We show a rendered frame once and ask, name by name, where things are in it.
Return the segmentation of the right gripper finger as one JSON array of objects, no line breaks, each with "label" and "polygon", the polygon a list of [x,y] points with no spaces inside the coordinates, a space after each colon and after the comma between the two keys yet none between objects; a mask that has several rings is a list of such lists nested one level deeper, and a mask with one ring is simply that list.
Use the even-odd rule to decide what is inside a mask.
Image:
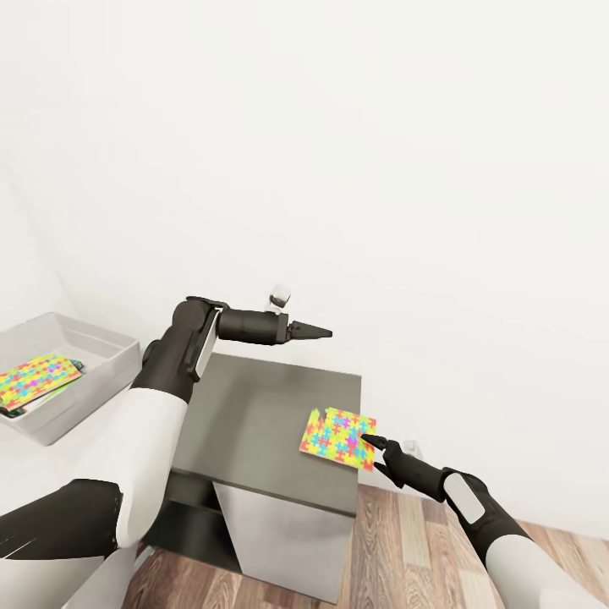
[{"label": "right gripper finger", "polygon": [[390,480],[392,479],[392,476],[390,475],[390,472],[388,471],[388,468],[386,465],[384,464],[380,464],[377,462],[374,462],[374,467],[376,467],[377,469],[379,469],[386,477],[388,477]]},{"label": "right gripper finger", "polygon": [[383,436],[370,435],[365,433],[363,433],[360,438],[362,438],[364,441],[368,442],[369,444],[374,446],[374,448],[377,448],[380,451],[386,449],[387,445],[389,445],[389,442],[391,441],[389,439],[387,440]]}]

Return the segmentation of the jigsaw puzzle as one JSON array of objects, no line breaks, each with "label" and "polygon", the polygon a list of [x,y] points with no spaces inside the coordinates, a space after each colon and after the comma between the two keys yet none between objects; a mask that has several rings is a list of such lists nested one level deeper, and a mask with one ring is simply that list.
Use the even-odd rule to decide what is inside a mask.
[{"label": "jigsaw puzzle", "polygon": [[82,376],[65,356],[34,357],[0,375],[0,400],[7,410],[17,409],[20,413],[17,407],[21,404]]},{"label": "jigsaw puzzle", "polygon": [[311,411],[299,450],[372,473],[375,449],[360,436],[376,435],[377,420],[333,408],[326,410],[325,419],[318,414],[318,409]]}]

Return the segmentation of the board game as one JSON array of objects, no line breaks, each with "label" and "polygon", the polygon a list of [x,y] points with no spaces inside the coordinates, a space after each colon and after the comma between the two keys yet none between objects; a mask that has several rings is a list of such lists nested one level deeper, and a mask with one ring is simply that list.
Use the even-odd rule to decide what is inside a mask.
[{"label": "board game", "polygon": [[[71,359],[68,359],[68,361],[70,361],[70,363],[72,363],[72,365],[77,369],[77,371],[79,371],[83,367],[83,364],[80,361],[71,360]],[[0,400],[0,411],[8,413],[8,414],[12,414],[12,415],[16,415],[18,413],[17,409],[7,410],[6,405],[4,405],[4,402],[2,400]]]},{"label": "board game", "polygon": [[74,383],[74,381],[75,381],[75,379],[71,379],[71,381],[63,382],[63,384],[59,384],[59,386],[56,387],[56,389],[52,389],[52,391],[46,392],[46,394],[42,394],[38,398],[31,399],[31,400],[27,401],[27,403],[21,404],[17,408],[20,409],[20,413],[25,414],[29,410],[36,407],[36,405],[40,405],[41,402],[45,402],[45,400],[47,400],[47,398],[50,398],[53,395],[55,395],[55,393],[58,393],[58,392],[60,392],[60,390],[63,390],[65,387],[70,385],[70,383]]}]

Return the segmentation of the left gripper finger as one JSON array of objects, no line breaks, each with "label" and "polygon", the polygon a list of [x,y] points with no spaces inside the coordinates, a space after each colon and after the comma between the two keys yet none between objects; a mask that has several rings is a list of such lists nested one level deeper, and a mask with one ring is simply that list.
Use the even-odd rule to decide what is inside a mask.
[{"label": "left gripper finger", "polygon": [[332,330],[294,320],[288,323],[286,342],[289,343],[291,340],[318,340],[320,338],[332,338],[332,336]]}]

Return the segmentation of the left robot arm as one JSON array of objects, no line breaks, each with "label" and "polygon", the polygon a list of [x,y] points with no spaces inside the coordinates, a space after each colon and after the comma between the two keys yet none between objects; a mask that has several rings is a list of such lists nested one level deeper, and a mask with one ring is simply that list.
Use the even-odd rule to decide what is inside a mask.
[{"label": "left robot arm", "polygon": [[58,489],[0,515],[0,609],[62,609],[119,548],[140,543],[162,505],[195,383],[220,340],[275,346],[332,338],[288,322],[291,292],[277,284],[260,310],[188,296],[112,418]]}]

